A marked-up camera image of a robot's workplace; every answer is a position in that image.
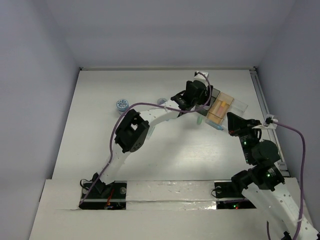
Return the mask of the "green highlighter pen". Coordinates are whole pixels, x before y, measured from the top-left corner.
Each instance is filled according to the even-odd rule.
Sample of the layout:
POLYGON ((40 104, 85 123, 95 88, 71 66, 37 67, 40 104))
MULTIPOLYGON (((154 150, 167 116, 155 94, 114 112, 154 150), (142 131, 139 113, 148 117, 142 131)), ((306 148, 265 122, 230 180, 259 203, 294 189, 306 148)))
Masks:
POLYGON ((146 136, 146 138, 149 140, 150 138, 151 138, 151 136, 152 136, 152 134, 153 134, 153 132, 154 132, 154 130, 155 130, 155 125, 154 126, 151 126, 150 128, 149 128, 149 130, 148 130, 148 132, 147 132, 147 136, 146 136))

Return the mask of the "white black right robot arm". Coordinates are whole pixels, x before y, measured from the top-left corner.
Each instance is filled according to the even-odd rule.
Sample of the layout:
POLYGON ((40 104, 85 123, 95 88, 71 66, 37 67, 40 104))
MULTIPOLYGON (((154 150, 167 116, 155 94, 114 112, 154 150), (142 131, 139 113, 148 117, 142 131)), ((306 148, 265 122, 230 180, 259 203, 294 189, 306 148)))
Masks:
POLYGON ((227 113, 228 133, 238 137, 246 163, 252 168, 231 178, 230 190, 235 196, 248 199, 267 220, 267 230, 273 230, 280 240, 318 240, 320 233, 303 214, 304 194, 297 204, 289 192, 285 178, 276 166, 280 160, 277 145, 262 140, 261 130, 274 130, 281 123, 268 115, 264 123, 227 113))

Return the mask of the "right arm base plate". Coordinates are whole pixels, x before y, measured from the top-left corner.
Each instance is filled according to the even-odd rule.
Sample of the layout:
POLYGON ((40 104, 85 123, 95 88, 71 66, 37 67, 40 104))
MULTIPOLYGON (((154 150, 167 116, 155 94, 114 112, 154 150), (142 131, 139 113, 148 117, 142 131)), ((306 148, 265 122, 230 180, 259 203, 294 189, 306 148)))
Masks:
POLYGON ((246 199, 231 181, 215 181, 211 190, 215 198, 217 210, 255 209, 256 207, 246 199))

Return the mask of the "clear jar of paper clips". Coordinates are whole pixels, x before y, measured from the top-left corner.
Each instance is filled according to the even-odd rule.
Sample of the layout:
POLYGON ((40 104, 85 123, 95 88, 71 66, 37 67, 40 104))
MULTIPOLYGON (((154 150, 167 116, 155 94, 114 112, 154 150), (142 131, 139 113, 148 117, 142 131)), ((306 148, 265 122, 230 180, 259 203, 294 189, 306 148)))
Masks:
POLYGON ((157 104, 158 105, 163 105, 164 103, 166 103, 168 100, 166 99, 166 98, 159 98, 158 100, 157 100, 157 104))

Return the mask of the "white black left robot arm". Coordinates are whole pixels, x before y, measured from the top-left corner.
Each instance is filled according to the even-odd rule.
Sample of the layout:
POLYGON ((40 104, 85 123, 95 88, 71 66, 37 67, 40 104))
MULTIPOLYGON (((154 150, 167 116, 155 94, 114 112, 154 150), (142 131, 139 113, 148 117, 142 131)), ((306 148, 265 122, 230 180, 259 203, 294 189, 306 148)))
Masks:
POLYGON ((99 173, 92 177, 92 187, 97 196, 104 198, 110 194, 111 184, 120 167, 131 154, 139 150, 151 128, 156 125, 195 112, 195 106, 207 106, 211 102, 213 86, 208 78, 188 80, 185 90, 172 96, 163 104, 138 102, 120 116, 112 130, 110 156, 99 173))

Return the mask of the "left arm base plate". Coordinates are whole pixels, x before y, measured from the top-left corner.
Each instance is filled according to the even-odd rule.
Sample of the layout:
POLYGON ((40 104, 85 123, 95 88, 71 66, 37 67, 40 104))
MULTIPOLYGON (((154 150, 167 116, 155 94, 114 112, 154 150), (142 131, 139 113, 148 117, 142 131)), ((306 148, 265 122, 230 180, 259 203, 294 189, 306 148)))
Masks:
POLYGON ((92 180, 82 179, 80 186, 82 188, 79 208, 82 210, 125 210, 127 196, 127 182, 112 182, 105 186, 100 193, 98 188, 102 187, 101 181, 98 181, 87 198, 83 200, 87 194, 92 180))

